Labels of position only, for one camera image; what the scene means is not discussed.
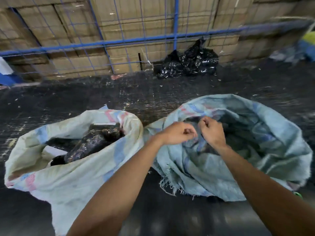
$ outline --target wire grid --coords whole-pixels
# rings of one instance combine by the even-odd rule
[[[144,1],[150,1],[150,0],[138,0],[139,1],[139,9],[140,9],[140,18],[135,16],[133,18],[122,18],[120,17],[121,14],[124,14],[123,11],[120,11],[121,6],[118,5],[117,0],[112,0],[115,8],[115,13],[113,16],[116,16],[116,18],[112,18],[112,20],[108,20],[110,23],[118,23],[119,25],[119,30],[121,33],[121,39],[105,39],[104,38],[104,33],[106,31],[102,32],[100,24],[102,22],[98,21],[97,19],[97,14],[95,13],[95,10],[93,8],[91,0],[86,0],[90,15],[92,16],[92,22],[84,22],[84,23],[76,23],[76,20],[71,19],[71,13],[69,9],[66,7],[66,4],[68,4],[68,0],[59,0],[58,5],[61,5],[63,11],[65,12],[68,21],[70,24],[66,23],[61,23],[61,26],[65,27],[67,25],[67,28],[72,27],[74,30],[74,37],[76,37],[79,40],[79,43],[70,43],[70,44],[63,44],[60,42],[60,39],[58,39],[55,35],[55,28],[56,27],[61,27],[60,25],[51,25],[49,24],[49,19],[45,17],[41,10],[41,5],[37,3],[37,0],[29,0],[33,8],[35,8],[42,18],[42,20],[45,23],[45,27],[43,26],[32,26],[29,27],[26,21],[23,19],[22,15],[19,13],[19,8],[14,8],[11,7],[8,3],[8,0],[4,0],[6,3],[5,5],[10,9],[11,12],[13,12],[17,18],[20,20],[21,24],[23,25],[23,28],[25,30],[28,30],[36,40],[38,47],[34,48],[29,48],[29,49],[19,49],[17,45],[14,43],[12,39],[10,39],[7,35],[6,32],[10,31],[9,29],[2,30],[0,29],[0,33],[6,37],[13,46],[13,49],[9,50],[3,50],[0,51],[0,56],[4,57],[10,62],[10,58],[13,57],[22,57],[25,60],[25,63],[29,64],[34,71],[28,71],[28,72],[22,72],[18,73],[21,76],[26,75],[26,74],[39,74],[43,79],[45,79],[45,76],[47,74],[51,74],[50,71],[43,71],[38,69],[38,65],[35,63],[32,63],[31,57],[36,56],[36,55],[44,55],[45,58],[47,58],[47,61],[51,66],[53,66],[53,71],[55,71],[58,76],[64,76],[63,74],[66,72],[73,73],[74,75],[77,75],[80,77],[80,70],[84,71],[85,69],[91,69],[92,71],[89,71],[89,73],[92,73],[92,75],[98,75],[98,70],[100,68],[108,68],[109,71],[108,73],[114,73],[115,74],[115,67],[117,65],[128,65],[129,72],[133,72],[134,69],[132,67],[133,64],[140,64],[140,67],[142,69],[142,64],[143,63],[152,63],[156,61],[160,61],[161,59],[165,58],[165,56],[161,56],[159,59],[150,59],[149,58],[149,53],[148,53],[148,45],[150,43],[161,43],[163,42],[165,44],[165,55],[170,53],[173,50],[177,48],[177,42],[184,41],[184,42],[193,42],[195,39],[201,37],[201,36],[220,36],[224,35],[224,40],[222,44],[222,49],[224,47],[226,38],[228,35],[235,35],[235,34],[240,34],[240,33],[245,33],[247,35],[250,31],[252,30],[269,30],[270,28],[274,29],[279,29],[281,27],[286,27],[288,26],[287,22],[278,22],[278,23],[272,23],[272,24],[258,24],[258,25],[251,25],[252,23],[249,23],[249,25],[242,25],[238,27],[232,27],[232,20],[235,15],[235,11],[238,7],[239,0],[236,0],[235,6],[233,8],[233,13],[231,15],[231,20],[229,22],[229,25],[227,29],[215,29],[214,23],[215,23],[215,17],[218,13],[218,2],[219,0],[206,0],[206,3],[204,3],[205,8],[202,9],[203,11],[203,17],[209,18],[209,21],[207,23],[207,28],[202,28],[200,31],[189,31],[189,28],[191,28],[194,23],[190,24],[189,20],[190,18],[194,18],[193,16],[196,14],[196,10],[191,10],[191,2],[193,0],[164,0],[164,14],[163,15],[144,15],[144,7],[143,7],[143,2]],[[164,29],[164,35],[146,35],[146,21],[145,19],[149,18],[159,18],[159,20],[164,21],[164,27],[161,26],[161,29]],[[129,38],[125,36],[124,32],[126,31],[124,28],[126,27],[125,22],[127,20],[131,21],[137,21],[141,19],[141,24],[142,24],[142,31],[143,31],[143,36],[142,37],[136,37],[136,38]],[[167,29],[169,28],[167,26],[167,23],[169,20],[172,21],[173,27],[172,31],[170,33],[167,33]],[[182,24],[182,26],[185,26],[186,29],[185,31],[178,31],[179,29],[179,22]],[[99,41],[94,41],[94,42],[84,42],[82,41],[82,37],[80,34],[77,33],[76,26],[79,25],[93,25],[97,29],[98,33],[98,38]],[[58,43],[57,46],[46,46],[46,45],[41,45],[40,40],[37,39],[37,37],[34,35],[32,30],[36,29],[41,29],[45,30],[48,29],[52,34],[55,39],[55,41]],[[128,52],[128,48],[132,47],[134,44],[141,44],[143,46],[143,49],[141,48],[141,51],[143,53],[139,53],[139,58],[136,61],[132,61],[130,58],[130,53]],[[93,61],[91,60],[93,57],[91,56],[91,53],[94,51],[98,51],[102,47],[104,49],[104,54],[107,55],[108,58],[108,63],[101,63],[101,64],[94,64]],[[109,49],[113,47],[123,47],[125,51],[125,56],[127,61],[121,61],[121,62],[115,62],[113,63],[112,57],[108,54]],[[83,50],[85,57],[88,59],[88,65],[87,66],[81,66],[78,64],[73,63],[73,58],[69,56],[69,53],[73,53],[73,51],[79,51]],[[69,61],[71,68],[61,68],[59,66],[56,66],[54,59],[51,57],[53,54],[60,54],[62,53],[64,55],[64,58]]]

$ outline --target scuffed dark floor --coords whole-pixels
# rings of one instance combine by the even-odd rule
[[[118,80],[106,77],[44,82],[0,91],[0,174],[17,138],[44,124],[107,104],[136,114],[147,125],[183,102],[234,93],[271,107],[296,123],[315,149],[315,64],[262,62],[252,71],[219,68],[217,76],[158,80],[149,72]],[[170,196],[148,174],[121,235],[270,235],[247,202],[215,197]],[[0,235],[54,235],[50,206],[0,184]],[[314,190],[314,176],[306,189]]]

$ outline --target forearm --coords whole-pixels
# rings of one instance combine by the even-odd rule
[[[121,166],[91,198],[67,236],[83,236],[88,232],[88,235],[102,235],[98,233],[102,228],[107,229],[106,235],[117,234],[161,146],[162,142],[154,136]]]
[[[238,186],[270,232],[315,235],[314,210],[229,147],[217,149]]]

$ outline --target blue metal fence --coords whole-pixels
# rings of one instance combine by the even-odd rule
[[[25,20],[23,19],[23,17],[19,14],[19,11],[15,8],[15,7],[11,7],[10,3],[8,2],[8,0],[4,0],[5,1],[5,6],[11,10],[12,13],[14,13],[15,15],[17,15],[17,17],[19,18],[21,24],[24,26],[25,29],[29,30],[32,33],[31,28],[26,24]],[[78,38],[79,43],[71,43],[71,44],[67,44],[67,45],[63,45],[60,43],[60,41],[58,40],[58,38],[56,38],[55,33],[53,32],[53,26],[49,25],[49,22],[47,21],[47,19],[45,18],[45,15],[43,15],[40,6],[37,4],[36,0],[30,0],[33,3],[33,6],[37,9],[38,13],[40,14],[41,18],[44,20],[45,25],[47,26],[47,28],[49,29],[49,31],[53,34],[53,36],[55,37],[55,40],[57,41],[58,45],[57,46],[41,46],[40,41],[38,41],[36,39],[36,36],[34,35],[34,39],[37,41],[38,47],[33,47],[33,48],[28,48],[28,49],[21,49],[19,48],[14,41],[7,36],[6,32],[8,30],[3,30],[0,29],[0,34],[2,34],[5,39],[7,39],[8,41],[10,41],[11,46],[13,48],[11,49],[6,49],[6,50],[1,50],[0,49],[0,56],[2,56],[3,58],[7,59],[8,62],[10,62],[10,58],[13,57],[22,57],[25,60],[26,64],[29,64],[34,71],[29,71],[29,72],[21,72],[19,73],[20,75],[31,75],[31,74],[40,74],[42,76],[42,78],[45,78],[45,76],[47,75],[47,73],[43,72],[42,70],[37,69],[38,66],[37,64],[32,63],[32,61],[30,60],[31,56],[40,56],[40,55],[44,55],[47,57],[47,60],[49,61],[49,63],[54,66],[55,70],[57,71],[59,76],[62,76],[61,72],[65,72],[67,70],[70,69],[61,69],[60,67],[57,67],[54,62],[52,61],[52,58],[50,57],[51,54],[53,53],[60,53],[62,52],[65,56],[65,58],[72,64],[72,69],[84,69],[84,68],[92,68],[93,71],[95,71],[95,74],[97,75],[97,68],[98,67],[104,67],[104,66],[110,66],[112,73],[115,73],[115,65],[119,65],[119,64],[128,64],[129,65],[129,69],[130,72],[133,71],[132,69],[132,65],[133,63],[139,63],[139,62],[146,62],[146,60],[148,60],[148,48],[147,45],[148,43],[158,43],[158,42],[165,42],[165,53],[167,53],[167,51],[169,51],[167,49],[167,43],[172,42],[173,43],[173,49],[175,50],[177,48],[177,41],[178,40],[184,40],[184,41],[191,41],[191,39],[195,39],[201,36],[205,36],[205,37],[209,37],[209,36],[216,36],[216,35],[224,35],[225,39],[223,41],[223,45],[224,42],[226,40],[226,36],[227,35],[234,35],[234,34],[243,34],[243,35],[247,35],[250,33],[263,33],[266,31],[270,31],[270,30],[284,30],[284,31],[288,31],[290,29],[298,29],[298,28],[302,28],[304,27],[303,25],[307,25],[307,23],[303,23],[301,25],[300,22],[296,22],[296,21],[287,21],[287,22],[275,22],[275,23],[263,23],[263,24],[256,24],[256,25],[242,25],[239,26],[237,28],[231,28],[231,22],[233,19],[233,16],[235,14],[235,10],[237,7],[237,3],[239,0],[237,0],[237,3],[234,7],[233,10],[233,14],[231,17],[231,21],[228,25],[227,29],[213,29],[211,27],[211,22],[213,19],[213,8],[215,6],[215,0],[213,0],[213,3],[211,5],[211,9],[207,10],[210,12],[210,17],[209,17],[209,22],[208,22],[208,27],[207,27],[207,31],[200,31],[200,32],[188,32],[188,22],[189,22],[189,15],[190,15],[190,6],[191,6],[191,2],[193,0],[189,0],[189,4],[188,4],[188,11],[187,11],[187,23],[186,23],[186,31],[185,33],[179,33],[178,32],[178,28],[179,28],[179,2],[180,0],[173,0],[174,1],[174,11],[173,13],[169,14],[167,13],[167,0],[164,0],[164,9],[165,9],[165,13],[163,15],[164,17],[164,35],[156,35],[156,36],[146,36],[146,30],[145,30],[145,21],[143,15],[143,7],[142,7],[142,0],[139,0],[140,3],[140,15],[141,15],[141,23],[142,23],[142,31],[143,31],[143,36],[142,37],[137,37],[137,38],[125,38],[124,37],[124,30],[122,27],[122,21],[125,19],[122,19],[119,17],[119,12],[117,9],[117,3],[116,0],[113,0],[114,2],[114,6],[115,6],[115,11],[116,11],[116,15],[117,15],[117,19],[114,21],[118,21],[119,24],[119,28],[120,28],[120,32],[121,32],[121,39],[115,39],[115,40],[106,40],[104,39],[104,36],[102,34],[101,28],[99,26],[95,11],[93,9],[91,0],[86,0],[88,2],[90,11],[91,11],[91,15],[93,18],[93,24],[95,25],[95,27],[97,28],[97,32],[100,38],[100,41],[95,41],[95,42],[89,42],[89,43],[84,43],[81,40],[80,35],[77,33],[75,26],[77,25],[82,25],[82,24],[91,24],[91,23],[76,23],[75,20],[71,19],[71,15],[69,14],[69,10],[65,7],[65,3],[64,0],[59,0],[58,3],[62,5],[66,16],[69,19],[70,22],[70,26],[73,28],[74,30],[74,34],[75,37]],[[167,19],[168,17],[171,16],[171,18],[173,19],[173,33],[171,34],[167,34]],[[132,44],[143,44],[145,47],[145,59],[146,60],[139,60],[139,61],[131,61],[131,59],[129,58],[129,54],[127,51],[127,47],[129,45]],[[108,54],[108,48],[110,47],[119,47],[119,46],[123,46],[126,52],[126,58],[127,58],[127,62],[121,62],[121,63],[112,63],[112,59],[111,56]],[[94,50],[96,48],[100,48],[102,47],[104,49],[105,54],[108,57],[108,61],[109,63],[104,63],[102,65],[95,65],[92,63],[91,59],[90,59],[90,52],[91,50]],[[73,50],[83,50],[85,53],[85,56],[88,58],[90,66],[76,66],[75,64],[72,63],[71,58],[68,56],[70,51]],[[159,61],[160,59],[154,59],[154,60],[150,60],[151,62],[154,61]]]

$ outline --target person's left arm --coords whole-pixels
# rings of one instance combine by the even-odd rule
[[[152,136],[90,199],[67,236],[116,236],[139,194],[153,160],[163,145],[197,137],[194,127],[175,122]]]

